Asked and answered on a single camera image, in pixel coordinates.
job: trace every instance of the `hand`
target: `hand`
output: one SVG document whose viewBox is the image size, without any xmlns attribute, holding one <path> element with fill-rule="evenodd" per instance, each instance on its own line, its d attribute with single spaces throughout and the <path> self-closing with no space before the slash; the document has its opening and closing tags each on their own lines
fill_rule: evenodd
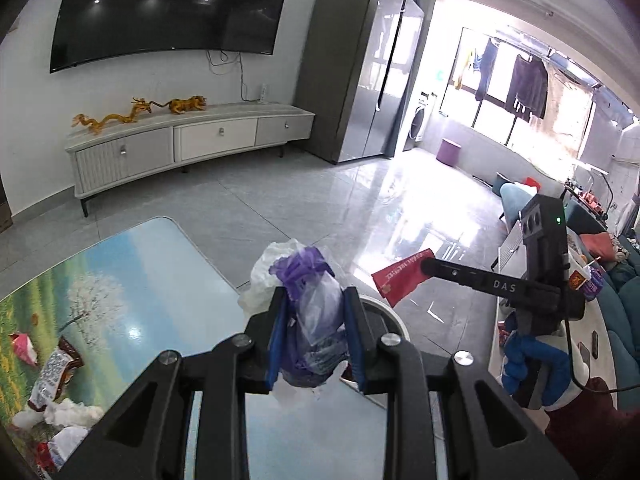
<svg viewBox="0 0 640 480">
<path fill-rule="evenodd" d="M 549 367 L 549 377 L 542 392 L 542 405 L 546 410 L 557 410 L 575 399 L 581 389 L 571 379 L 569 351 L 564 324 L 552 335 L 521 336 L 516 330 L 515 314 L 505 320 L 505 328 L 511 335 L 504 344 L 502 386 L 513 395 L 520 382 L 527 377 L 525 357 L 542 361 Z M 580 384 L 589 380 L 589 367 L 583 362 L 580 351 L 572 341 L 575 378 Z"/>
</svg>

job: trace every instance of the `tree painting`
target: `tree painting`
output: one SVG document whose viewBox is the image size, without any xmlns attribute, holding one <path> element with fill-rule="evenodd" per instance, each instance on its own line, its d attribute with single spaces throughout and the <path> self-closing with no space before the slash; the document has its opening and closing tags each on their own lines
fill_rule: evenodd
<svg viewBox="0 0 640 480">
<path fill-rule="evenodd" d="M 84 274 L 73 280 L 67 297 L 70 317 L 60 333 L 74 324 L 88 346 L 107 346 L 104 331 L 112 330 L 125 310 L 120 284 L 104 274 Z"/>
</svg>

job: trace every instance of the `gold lion figurine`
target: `gold lion figurine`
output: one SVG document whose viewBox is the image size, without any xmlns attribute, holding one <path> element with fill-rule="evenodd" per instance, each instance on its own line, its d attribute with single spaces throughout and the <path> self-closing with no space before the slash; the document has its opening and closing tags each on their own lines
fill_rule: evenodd
<svg viewBox="0 0 640 480">
<path fill-rule="evenodd" d="M 136 99 L 133 98 L 133 106 L 131 107 L 131 112 L 128 116 L 122 116 L 118 114 L 110 114 L 107 115 L 100 122 L 95 119 L 88 118 L 84 114 L 78 114 L 74 117 L 71 127 L 78 126 L 78 124 L 82 124 L 82 126 L 88 126 L 89 131 L 93 132 L 94 135 L 100 134 L 102 128 L 107 123 L 107 121 L 111 121 L 112 119 L 116 119 L 121 123 L 135 123 L 136 115 L 140 112 L 149 112 L 151 113 L 151 103 L 147 103 L 144 99 Z"/>
<path fill-rule="evenodd" d="M 172 114 L 183 114 L 185 112 L 202 111 L 207 106 L 207 100 L 201 95 L 194 95 L 189 99 L 171 99 L 168 103 L 161 105 L 155 101 L 151 101 L 149 104 L 156 105 L 160 108 L 169 107 L 169 111 Z"/>
</svg>

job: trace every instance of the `drawer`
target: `drawer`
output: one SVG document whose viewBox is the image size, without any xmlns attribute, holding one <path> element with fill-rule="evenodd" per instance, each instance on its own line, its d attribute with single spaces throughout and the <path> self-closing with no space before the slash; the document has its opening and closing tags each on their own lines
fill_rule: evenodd
<svg viewBox="0 0 640 480">
<path fill-rule="evenodd" d="M 240 119 L 182 126 L 180 160 L 255 146 L 257 123 L 258 119 Z"/>
<path fill-rule="evenodd" d="M 126 161 L 127 176 L 164 168 L 174 163 L 174 130 L 169 126 L 123 137 L 119 152 Z"/>
<path fill-rule="evenodd" d="M 127 177 L 126 161 L 120 156 L 121 145 L 120 139 L 110 140 L 76 153 L 82 192 L 88 193 Z"/>
<path fill-rule="evenodd" d="M 308 139 L 313 116 L 267 117 L 258 119 L 255 145 L 274 144 L 288 140 Z"/>
<path fill-rule="evenodd" d="M 174 161 L 172 127 L 109 140 L 76 153 L 82 192 L 157 170 Z"/>
</svg>

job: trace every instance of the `white tv cabinet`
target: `white tv cabinet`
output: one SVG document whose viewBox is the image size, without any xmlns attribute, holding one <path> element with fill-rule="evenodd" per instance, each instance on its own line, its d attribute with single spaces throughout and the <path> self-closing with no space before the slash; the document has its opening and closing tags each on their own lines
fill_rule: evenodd
<svg viewBox="0 0 640 480">
<path fill-rule="evenodd" d="M 201 160 L 308 139 L 313 120 L 313 113 L 281 104 L 211 105 L 181 115 L 154 111 L 97 136 L 87 129 L 73 132 L 65 149 L 76 198 L 88 216 L 86 202 L 102 191 Z"/>
</svg>

